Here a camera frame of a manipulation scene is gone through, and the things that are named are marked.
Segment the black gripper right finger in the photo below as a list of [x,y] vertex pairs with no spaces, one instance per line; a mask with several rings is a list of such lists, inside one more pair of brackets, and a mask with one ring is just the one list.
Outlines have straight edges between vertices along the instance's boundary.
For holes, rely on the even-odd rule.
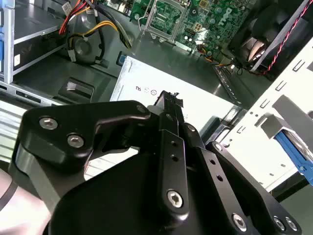
[[182,114],[183,101],[171,95],[175,131],[183,136],[182,152],[174,155],[186,176],[185,150],[196,161],[202,180],[214,198],[213,225],[219,235],[300,235],[294,218],[242,165],[216,141],[204,145],[194,126]]

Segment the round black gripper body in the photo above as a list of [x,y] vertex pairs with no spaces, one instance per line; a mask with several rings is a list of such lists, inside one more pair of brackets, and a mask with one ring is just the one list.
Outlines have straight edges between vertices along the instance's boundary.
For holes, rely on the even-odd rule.
[[222,207],[213,179],[194,149],[187,157],[189,215],[177,228],[161,211],[157,197],[157,159],[141,154],[73,188],[58,203],[49,225],[51,235],[234,235],[231,215]]

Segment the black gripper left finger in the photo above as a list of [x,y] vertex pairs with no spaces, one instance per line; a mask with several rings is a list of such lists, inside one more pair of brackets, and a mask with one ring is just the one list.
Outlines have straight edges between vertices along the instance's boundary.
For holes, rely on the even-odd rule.
[[51,213],[73,188],[131,157],[157,159],[157,197],[170,222],[189,214],[187,179],[174,155],[182,152],[171,93],[154,105],[134,101],[75,104],[27,111],[12,159]]

